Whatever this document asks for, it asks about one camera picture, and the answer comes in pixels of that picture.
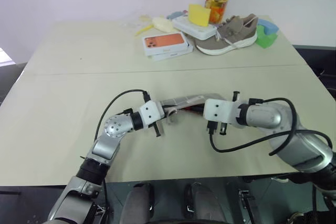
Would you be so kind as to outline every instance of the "sneaker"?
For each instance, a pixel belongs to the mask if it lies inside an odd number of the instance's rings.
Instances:
[[[222,55],[234,49],[247,47],[257,40],[258,17],[233,16],[218,27],[216,36],[206,40],[195,39],[196,47],[207,55]]]

